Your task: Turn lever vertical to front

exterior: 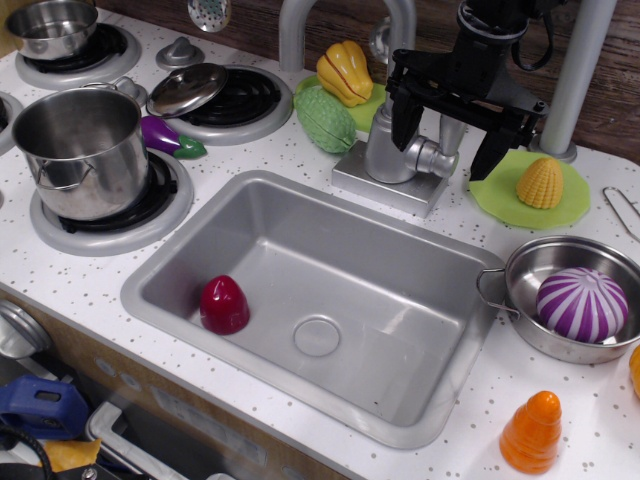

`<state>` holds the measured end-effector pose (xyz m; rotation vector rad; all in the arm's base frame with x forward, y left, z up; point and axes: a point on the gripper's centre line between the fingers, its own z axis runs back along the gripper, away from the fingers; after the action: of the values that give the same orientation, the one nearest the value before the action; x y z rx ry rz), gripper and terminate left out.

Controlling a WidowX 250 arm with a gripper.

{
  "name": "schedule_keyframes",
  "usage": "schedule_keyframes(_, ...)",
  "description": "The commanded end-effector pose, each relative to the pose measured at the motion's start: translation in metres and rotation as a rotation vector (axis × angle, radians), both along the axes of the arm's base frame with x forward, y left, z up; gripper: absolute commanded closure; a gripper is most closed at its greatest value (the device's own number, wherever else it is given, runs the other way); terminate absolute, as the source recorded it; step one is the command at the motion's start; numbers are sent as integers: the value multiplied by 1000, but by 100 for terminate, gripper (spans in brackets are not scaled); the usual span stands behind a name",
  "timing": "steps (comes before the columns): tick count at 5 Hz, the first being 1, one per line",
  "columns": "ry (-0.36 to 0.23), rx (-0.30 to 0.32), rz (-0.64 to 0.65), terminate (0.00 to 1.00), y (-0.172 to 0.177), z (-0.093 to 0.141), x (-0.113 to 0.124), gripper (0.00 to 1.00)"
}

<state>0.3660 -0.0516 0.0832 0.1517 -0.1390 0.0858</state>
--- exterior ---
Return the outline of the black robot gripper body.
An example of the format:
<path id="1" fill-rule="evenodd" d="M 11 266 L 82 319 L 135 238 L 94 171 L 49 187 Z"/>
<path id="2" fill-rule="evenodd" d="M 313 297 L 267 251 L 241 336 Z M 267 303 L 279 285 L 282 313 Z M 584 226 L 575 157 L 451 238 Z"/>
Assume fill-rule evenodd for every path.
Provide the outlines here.
<path id="1" fill-rule="evenodd" d="M 529 145 L 538 121 L 546 115 L 546 103 L 519 85 L 506 67 L 509 59 L 525 71 L 546 64 L 545 59 L 532 65 L 520 60 L 520 40 L 529 22 L 460 20 L 458 24 L 450 52 L 393 52 L 395 67 L 386 86 L 391 99 L 400 85 L 418 85 L 426 90 L 424 109 L 470 125 L 474 118 L 489 112 L 523 114 L 526 138 L 520 146 Z"/>

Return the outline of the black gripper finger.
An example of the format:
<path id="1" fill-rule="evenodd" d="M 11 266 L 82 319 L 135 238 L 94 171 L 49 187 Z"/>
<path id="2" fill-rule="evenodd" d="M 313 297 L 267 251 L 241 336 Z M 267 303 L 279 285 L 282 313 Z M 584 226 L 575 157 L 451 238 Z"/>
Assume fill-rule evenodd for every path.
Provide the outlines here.
<path id="1" fill-rule="evenodd" d="M 472 120 L 471 124 L 485 136 L 471 164 L 471 181 L 484 180 L 510 149 L 522 144 L 526 138 L 523 120 L 523 114 L 514 112 L 489 112 Z"/>
<path id="2" fill-rule="evenodd" d="M 425 92 L 418 85 L 400 85 L 393 95 L 392 141 L 401 152 L 416 138 L 424 110 Z"/>

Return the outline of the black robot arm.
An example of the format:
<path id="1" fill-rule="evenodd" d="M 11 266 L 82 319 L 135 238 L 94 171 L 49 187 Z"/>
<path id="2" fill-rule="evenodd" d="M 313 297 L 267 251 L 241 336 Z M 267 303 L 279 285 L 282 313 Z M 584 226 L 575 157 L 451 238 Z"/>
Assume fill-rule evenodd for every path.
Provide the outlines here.
<path id="1" fill-rule="evenodd" d="M 552 9 L 556 1 L 463 1 L 457 11 L 459 33 L 448 53 L 398 49 L 387 81 L 393 101 L 391 138 L 405 150 L 424 109 L 472 125 L 485 137 L 471 164 L 471 178 L 485 179 L 506 153 L 528 145 L 546 102 L 519 85 L 506 64 L 524 71 L 546 65 L 553 53 Z M 548 49 L 533 64 L 520 57 L 520 40 L 530 20 L 542 19 Z"/>

